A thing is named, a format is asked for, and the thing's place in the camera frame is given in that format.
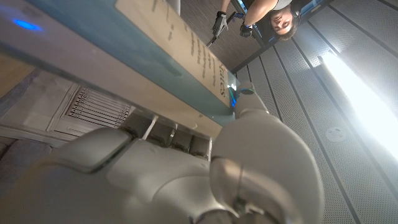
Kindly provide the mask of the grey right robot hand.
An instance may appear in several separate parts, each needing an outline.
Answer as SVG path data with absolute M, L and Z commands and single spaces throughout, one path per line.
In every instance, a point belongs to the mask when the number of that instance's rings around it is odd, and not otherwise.
M 1 200 L 2 223 L 320 223 L 324 192 L 315 158 L 271 115 L 251 82 L 234 94 L 235 119 L 205 160 L 101 128 L 39 160 Z

